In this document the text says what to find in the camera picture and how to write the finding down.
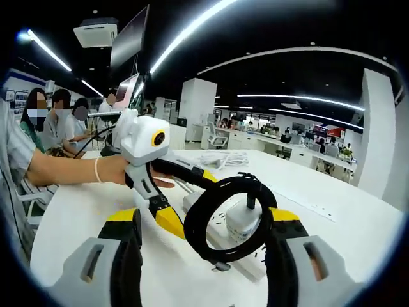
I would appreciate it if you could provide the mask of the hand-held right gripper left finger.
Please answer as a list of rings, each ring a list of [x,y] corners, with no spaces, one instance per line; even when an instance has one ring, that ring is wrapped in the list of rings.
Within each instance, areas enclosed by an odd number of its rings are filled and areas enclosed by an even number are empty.
[[[109,216],[65,260],[53,297],[62,306],[141,306],[141,246],[139,209]]]

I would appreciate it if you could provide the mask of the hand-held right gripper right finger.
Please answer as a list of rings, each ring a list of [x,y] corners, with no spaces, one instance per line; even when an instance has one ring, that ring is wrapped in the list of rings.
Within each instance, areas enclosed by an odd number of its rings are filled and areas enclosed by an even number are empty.
[[[271,208],[266,241],[268,306],[346,306],[364,288],[347,273],[344,258],[309,235],[294,213]]]

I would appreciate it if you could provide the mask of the person's left hand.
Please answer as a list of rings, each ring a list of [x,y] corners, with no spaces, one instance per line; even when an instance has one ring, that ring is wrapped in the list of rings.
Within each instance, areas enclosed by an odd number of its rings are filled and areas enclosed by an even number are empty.
[[[99,158],[97,162],[98,176],[102,182],[113,182],[125,185],[125,169],[127,166],[128,162],[120,155]],[[150,174],[158,187],[174,187],[174,183],[162,180],[162,178],[172,180],[171,175],[159,173],[155,171],[152,166],[150,166]]]

